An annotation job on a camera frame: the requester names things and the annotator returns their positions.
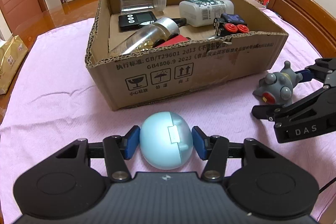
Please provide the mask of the black digital timer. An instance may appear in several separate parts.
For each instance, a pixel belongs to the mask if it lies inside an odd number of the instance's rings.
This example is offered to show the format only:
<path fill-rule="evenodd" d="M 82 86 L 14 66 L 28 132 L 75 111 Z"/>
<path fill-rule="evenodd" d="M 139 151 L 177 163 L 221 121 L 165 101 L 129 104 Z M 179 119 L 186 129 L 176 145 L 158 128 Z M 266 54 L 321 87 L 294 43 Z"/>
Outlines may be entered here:
<path fill-rule="evenodd" d="M 157 20 L 153 12 L 144 11 L 132 14 L 120 15 L 118 26 L 121 32 L 138 30 L 145 25 L 152 24 Z"/>

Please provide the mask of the black toy train red wheels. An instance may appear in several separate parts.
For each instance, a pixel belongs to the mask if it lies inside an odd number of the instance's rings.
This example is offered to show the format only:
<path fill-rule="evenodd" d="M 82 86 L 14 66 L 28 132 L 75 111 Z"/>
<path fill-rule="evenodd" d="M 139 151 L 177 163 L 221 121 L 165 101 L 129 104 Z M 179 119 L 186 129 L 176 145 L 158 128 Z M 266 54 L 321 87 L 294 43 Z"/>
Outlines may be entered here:
<path fill-rule="evenodd" d="M 222 14 L 219 18 L 214 19 L 213 26 L 217 37 L 249 32 L 247 23 L 238 14 Z"/>

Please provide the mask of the light blue earbud case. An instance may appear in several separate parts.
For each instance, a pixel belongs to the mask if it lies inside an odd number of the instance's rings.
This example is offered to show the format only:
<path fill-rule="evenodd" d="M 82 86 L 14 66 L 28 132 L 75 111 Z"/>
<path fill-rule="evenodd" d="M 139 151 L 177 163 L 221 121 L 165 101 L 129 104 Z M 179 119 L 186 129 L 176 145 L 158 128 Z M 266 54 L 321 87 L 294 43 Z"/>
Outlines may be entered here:
<path fill-rule="evenodd" d="M 193 137 L 187 122 L 170 111 L 154 113 L 142 124 L 139 145 L 145 160 L 163 170 L 183 166 L 193 151 Z"/>

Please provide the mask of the gold foil package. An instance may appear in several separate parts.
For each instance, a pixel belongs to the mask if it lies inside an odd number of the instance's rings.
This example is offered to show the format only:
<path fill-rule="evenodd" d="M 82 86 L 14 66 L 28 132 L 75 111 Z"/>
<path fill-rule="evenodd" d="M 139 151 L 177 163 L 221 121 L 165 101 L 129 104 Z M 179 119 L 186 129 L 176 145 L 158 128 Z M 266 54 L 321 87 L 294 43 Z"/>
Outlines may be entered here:
<path fill-rule="evenodd" d="M 29 52 L 23 40 L 17 35 L 8 41 L 1 40 L 0 48 L 0 86 L 1 95 L 6 94 L 22 61 Z"/>

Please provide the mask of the wooden chair right side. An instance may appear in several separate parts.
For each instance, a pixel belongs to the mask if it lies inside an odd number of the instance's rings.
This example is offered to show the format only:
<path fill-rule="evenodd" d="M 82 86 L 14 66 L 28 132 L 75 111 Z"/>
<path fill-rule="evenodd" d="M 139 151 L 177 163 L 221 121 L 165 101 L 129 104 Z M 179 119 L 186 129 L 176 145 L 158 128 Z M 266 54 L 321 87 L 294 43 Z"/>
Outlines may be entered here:
<path fill-rule="evenodd" d="M 270 0 L 267 8 L 297 28 L 322 57 L 335 57 L 335 17 L 317 2 Z"/>

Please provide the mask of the brown cardboard box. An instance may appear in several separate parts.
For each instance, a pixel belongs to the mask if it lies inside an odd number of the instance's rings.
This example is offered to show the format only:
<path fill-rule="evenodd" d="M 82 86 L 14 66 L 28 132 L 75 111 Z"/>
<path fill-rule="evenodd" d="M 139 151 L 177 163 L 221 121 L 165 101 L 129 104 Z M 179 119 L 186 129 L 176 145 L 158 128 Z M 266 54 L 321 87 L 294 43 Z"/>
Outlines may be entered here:
<path fill-rule="evenodd" d="M 164 16 L 179 16 L 167 0 Z M 140 53 L 114 55 L 129 32 L 120 32 L 120 0 L 99 0 L 85 65 L 112 110 L 162 101 L 266 71 L 278 58 L 288 33 L 246 0 L 230 0 L 249 32 L 213 38 L 212 26 L 184 26 L 185 42 Z"/>

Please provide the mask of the pink table cloth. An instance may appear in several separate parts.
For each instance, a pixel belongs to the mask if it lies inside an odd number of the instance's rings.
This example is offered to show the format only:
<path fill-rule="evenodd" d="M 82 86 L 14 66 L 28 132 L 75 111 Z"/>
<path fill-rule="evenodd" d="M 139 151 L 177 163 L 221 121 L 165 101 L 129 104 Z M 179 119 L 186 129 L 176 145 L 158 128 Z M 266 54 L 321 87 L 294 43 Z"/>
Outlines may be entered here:
<path fill-rule="evenodd" d="M 172 111 L 207 135 L 230 141 L 255 138 L 310 172 L 326 190 L 312 215 L 320 219 L 335 199 L 335 134 L 280 144 L 273 123 L 251 114 L 259 76 L 249 76 L 133 109 L 112 111 L 85 67 L 93 18 L 38 36 L 11 93 L 1 124 L 1 210 L 5 223 L 21 214 L 13 196 L 26 170 L 78 138 L 100 142 L 122 135 L 151 114 Z"/>

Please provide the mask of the white green-label bottle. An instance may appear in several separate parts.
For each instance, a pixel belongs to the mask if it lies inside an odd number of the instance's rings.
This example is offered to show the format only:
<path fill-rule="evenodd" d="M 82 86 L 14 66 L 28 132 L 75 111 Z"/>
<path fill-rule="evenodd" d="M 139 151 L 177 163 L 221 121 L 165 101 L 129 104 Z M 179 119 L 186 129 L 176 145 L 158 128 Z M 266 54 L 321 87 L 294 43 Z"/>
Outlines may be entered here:
<path fill-rule="evenodd" d="M 193 27 L 212 25 L 222 14 L 234 14 L 235 7 L 230 0 L 186 0 L 179 3 L 181 18 Z"/>

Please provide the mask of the glass bottle silver cap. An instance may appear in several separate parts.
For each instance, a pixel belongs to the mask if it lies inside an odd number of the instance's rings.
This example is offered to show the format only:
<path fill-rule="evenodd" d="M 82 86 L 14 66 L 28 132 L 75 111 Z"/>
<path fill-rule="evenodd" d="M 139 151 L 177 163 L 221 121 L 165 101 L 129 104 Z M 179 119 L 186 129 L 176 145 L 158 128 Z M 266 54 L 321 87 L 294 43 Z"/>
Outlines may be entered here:
<path fill-rule="evenodd" d="M 170 18 L 163 17 L 137 30 L 109 52 L 110 57 L 143 52 L 154 48 L 159 42 L 167 42 L 179 35 L 179 26 Z"/>

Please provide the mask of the grey rubber dog toy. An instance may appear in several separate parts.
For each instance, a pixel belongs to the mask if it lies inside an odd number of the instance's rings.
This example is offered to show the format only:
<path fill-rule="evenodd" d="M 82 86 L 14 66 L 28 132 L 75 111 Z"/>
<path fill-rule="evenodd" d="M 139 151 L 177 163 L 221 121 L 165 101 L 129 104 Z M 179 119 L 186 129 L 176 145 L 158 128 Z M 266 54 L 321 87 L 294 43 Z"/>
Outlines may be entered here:
<path fill-rule="evenodd" d="M 269 105 L 288 106 L 292 104 L 293 89 L 301 80 L 302 73 L 293 71 L 290 61 L 285 61 L 281 71 L 267 73 L 259 80 L 259 86 L 253 91 L 253 95 Z"/>

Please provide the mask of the clear plastic jar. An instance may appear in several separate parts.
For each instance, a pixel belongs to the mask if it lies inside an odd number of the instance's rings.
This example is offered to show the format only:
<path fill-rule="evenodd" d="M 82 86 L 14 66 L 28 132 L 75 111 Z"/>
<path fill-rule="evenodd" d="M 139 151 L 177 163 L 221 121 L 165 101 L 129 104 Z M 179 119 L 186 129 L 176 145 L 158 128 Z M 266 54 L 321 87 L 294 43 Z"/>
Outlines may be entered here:
<path fill-rule="evenodd" d="M 122 14 L 143 11 L 162 12 L 166 5 L 167 0 L 120 0 Z"/>

